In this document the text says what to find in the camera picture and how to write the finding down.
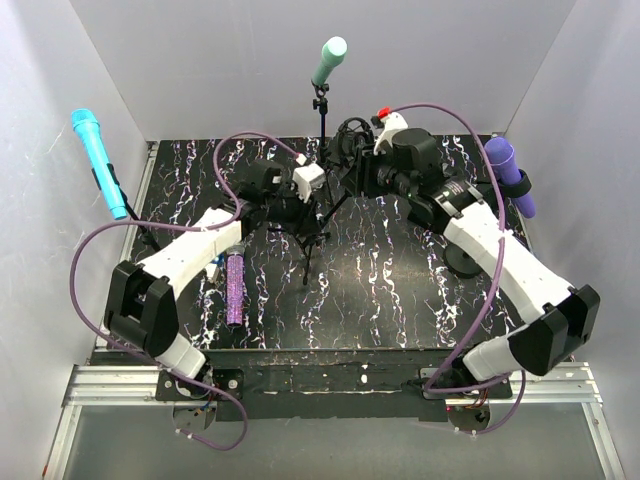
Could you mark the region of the black round base stand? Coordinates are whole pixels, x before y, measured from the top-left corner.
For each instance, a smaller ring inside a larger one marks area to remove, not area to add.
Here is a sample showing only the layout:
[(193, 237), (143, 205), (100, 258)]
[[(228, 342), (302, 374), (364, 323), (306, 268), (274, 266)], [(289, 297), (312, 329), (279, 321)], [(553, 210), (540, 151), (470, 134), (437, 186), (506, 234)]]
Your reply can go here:
[[(124, 198), (124, 201), (125, 201), (126, 211), (129, 214), (130, 218), (134, 221), (139, 221), (140, 218), (134, 211), (133, 207), (130, 205), (128, 199)], [(156, 241), (156, 239), (154, 238), (153, 234), (150, 232), (150, 230), (147, 229), (145, 226), (139, 226), (138, 229), (140, 231), (140, 237), (141, 237), (142, 243), (145, 246), (150, 247), (154, 252), (159, 252), (161, 250), (161, 247)]]
[(454, 244), (444, 249), (443, 261), (446, 267), (459, 278), (471, 279), (482, 272), (481, 267), (464, 250)]

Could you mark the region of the blue white toy block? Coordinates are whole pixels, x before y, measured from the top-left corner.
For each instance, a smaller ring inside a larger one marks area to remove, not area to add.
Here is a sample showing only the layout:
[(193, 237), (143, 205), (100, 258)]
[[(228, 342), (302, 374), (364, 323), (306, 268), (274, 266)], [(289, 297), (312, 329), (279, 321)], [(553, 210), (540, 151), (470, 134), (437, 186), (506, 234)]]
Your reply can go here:
[(221, 266), (223, 265), (223, 263), (224, 255), (220, 254), (205, 266), (204, 273), (209, 283), (215, 284), (218, 281)]

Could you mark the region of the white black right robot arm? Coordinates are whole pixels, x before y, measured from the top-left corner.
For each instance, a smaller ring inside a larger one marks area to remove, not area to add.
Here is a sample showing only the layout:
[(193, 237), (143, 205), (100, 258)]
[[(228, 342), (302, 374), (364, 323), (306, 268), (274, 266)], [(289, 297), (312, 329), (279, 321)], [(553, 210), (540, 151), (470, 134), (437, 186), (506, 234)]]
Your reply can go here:
[(355, 194), (406, 199), (409, 220), (443, 235), (489, 275), (487, 296), (502, 292), (523, 323), (472, 348), (460, 346), (427, 380), (427, 392), (471, 398), (517, 370), (544, 376), (591, 339), (599, 294), (539, 261), (495, 216), (500, 196), (447, 165), (427, 131), (400, 129), (380, 139), (359, 132), (343, 149), (353, 160)]

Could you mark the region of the aluminium rail frame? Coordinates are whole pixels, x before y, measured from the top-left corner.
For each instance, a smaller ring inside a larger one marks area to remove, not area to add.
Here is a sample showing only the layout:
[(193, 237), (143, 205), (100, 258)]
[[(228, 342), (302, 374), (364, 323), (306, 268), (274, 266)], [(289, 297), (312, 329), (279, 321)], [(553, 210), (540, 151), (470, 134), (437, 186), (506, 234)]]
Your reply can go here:
[(622, 479), (585, 363), (514, 375), (478, 410), (413, 392), (320, 392), (285, 369), (248, 393), (250, 423), (222, 404), (162, 402), (143, 366), (74, 370), (47, 479)]

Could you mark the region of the black left round base stand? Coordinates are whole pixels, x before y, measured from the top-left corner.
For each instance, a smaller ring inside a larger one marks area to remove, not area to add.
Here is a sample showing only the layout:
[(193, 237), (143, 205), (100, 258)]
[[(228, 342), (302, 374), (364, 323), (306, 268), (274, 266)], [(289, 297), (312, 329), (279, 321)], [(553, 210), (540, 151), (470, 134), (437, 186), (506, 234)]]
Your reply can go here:
[[(134, 211), (133, 207), (130, 205), (128, 199), (124, 198), (124, 201), (125, 201), (126, 211), (129, 214), (130, 218), (134, 221), (139, 221), (140, 218)], [(150, 247), (154, 252), (159, 252), (161, 250), (161, 247), (156, 241), (156, 239), (154, 238), (153, 234), (150, 232), (150, 230), (147, 229), (145, 226), (139, 226), (138, 229), (140, 231), (140, 237), (141, 237), (142, 243), (145, 246)]]

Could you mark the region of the purple toy microphone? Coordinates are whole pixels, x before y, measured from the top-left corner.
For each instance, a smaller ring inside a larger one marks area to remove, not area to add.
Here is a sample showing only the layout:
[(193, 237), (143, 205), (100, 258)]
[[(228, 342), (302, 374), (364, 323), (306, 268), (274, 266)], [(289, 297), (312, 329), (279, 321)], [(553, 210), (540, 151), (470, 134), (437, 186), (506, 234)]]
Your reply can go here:
[(531, 194), (532, 184), (516, 163), (515, 148), (504, 137), (496, 136), (486, 142), (484, 151), (501, 193), (515, 204), (523, 217), (533, 218), (536, 207)]

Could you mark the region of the cyan toy microphone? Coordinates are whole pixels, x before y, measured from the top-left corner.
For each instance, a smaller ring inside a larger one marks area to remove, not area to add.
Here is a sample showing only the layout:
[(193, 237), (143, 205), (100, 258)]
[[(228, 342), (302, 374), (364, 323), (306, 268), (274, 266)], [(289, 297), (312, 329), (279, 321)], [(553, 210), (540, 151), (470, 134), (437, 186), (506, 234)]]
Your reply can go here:
[(97, 118), (89, 109), (76, 109), (71, 113), (71, 123), (73, 131), (84, 146), (94, 178), (113, 219), (125, 219), (126, 202), (114, 176)]

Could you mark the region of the mint green toy microphone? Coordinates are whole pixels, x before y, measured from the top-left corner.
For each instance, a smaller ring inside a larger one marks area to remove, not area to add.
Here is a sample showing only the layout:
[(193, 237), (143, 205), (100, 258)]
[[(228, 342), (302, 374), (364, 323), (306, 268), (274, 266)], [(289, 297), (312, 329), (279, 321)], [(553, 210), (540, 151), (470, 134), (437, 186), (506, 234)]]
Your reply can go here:
[(311, 76), (311, 83), (314, 86), (323, 86), (333, 70), (344, 61), (347, 50), (348, 45), (344, 38), (330, 38), (322, 47), (320, 63)]

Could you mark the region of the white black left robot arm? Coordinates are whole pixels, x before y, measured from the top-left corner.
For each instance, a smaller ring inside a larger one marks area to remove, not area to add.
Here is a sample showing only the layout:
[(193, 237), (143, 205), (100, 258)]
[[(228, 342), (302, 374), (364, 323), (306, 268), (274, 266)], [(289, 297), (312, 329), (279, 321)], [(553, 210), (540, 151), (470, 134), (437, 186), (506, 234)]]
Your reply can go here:
[(208, 208), (193, 231), (134, 264), (113, 271), (105, 311), (106, 328), (179, 373), (178, 387), (193, 400), (205, 398), (213, 377), (206, 358), (180, 333), (177, 300), (194, 277), (221, 254), (238, 246), (266, 222), (282, 226), (302, 241), (321, 230), (313, 194), (326, 181), (315, 163), (294, 169), (268, 160), (251, 164), (238, 183), (239, 206)]

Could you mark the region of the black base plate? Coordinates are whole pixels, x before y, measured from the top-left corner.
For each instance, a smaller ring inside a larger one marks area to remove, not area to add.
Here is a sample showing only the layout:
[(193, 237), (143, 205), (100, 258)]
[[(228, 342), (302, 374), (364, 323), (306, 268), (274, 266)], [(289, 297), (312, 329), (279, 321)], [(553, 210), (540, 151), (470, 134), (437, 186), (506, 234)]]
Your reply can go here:
[(252, 420), (413, 418), (444, 422), (420, 386), (446, 349), (208, 350), (215, 385)]

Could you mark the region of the black shock mount tripod stand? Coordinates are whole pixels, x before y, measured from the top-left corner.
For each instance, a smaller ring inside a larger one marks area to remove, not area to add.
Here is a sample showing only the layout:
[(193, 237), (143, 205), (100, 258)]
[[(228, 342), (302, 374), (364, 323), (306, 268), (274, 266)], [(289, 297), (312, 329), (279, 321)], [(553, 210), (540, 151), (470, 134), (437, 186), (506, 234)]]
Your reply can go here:
[(304, 256), (304, 285), (308, 284), (314, 247), (330, 237), (330, 233), (324, 231), (324, 221), (317, 216), (317, 204), (316, 200), (304, 203), (298, 198), (284, 198), (277, 200), (267, 213), (267, 221), (279, 225), (268, 230), (290, 235), (299, 246)]

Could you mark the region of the purple glitter microphone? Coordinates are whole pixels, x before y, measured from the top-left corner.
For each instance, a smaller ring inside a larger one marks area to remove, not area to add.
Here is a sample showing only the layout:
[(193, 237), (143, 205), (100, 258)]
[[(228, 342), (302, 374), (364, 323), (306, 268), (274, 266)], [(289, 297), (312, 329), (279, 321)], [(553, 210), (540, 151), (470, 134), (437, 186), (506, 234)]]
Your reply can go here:
[(243, 321), (244, 253), (245, 247), (237, 244), (226, 255), (226, 323), (231, 327)]

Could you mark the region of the black slim tripod stand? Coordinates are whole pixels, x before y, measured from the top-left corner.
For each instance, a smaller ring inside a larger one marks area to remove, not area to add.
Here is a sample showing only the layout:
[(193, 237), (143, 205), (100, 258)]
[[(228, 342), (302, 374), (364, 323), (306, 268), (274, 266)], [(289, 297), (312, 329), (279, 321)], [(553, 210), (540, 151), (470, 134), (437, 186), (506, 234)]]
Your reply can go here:
[(335, 135), (327, 136), (327, 115), (329, 102), (327, 94), (330, 85), (325, 83), (318, 87), (312, 84), (316, 98), (313, 100), (313, 109), (320, 115), (320, 144), (318, 163), (326, 173), (337, 172), (340, 175), (340, 185), (344, 193), (340, 199), (332, 204), (329, 212), (322, 217), (325, 227), (329, 220), (349, 198), (358, 198), (352, 195), (354, 170), (353, 164), (356, 148), (374, 144), (374, 132), (369, 121), (362, 117), (352, 116), (344, 120), (338, 127)]

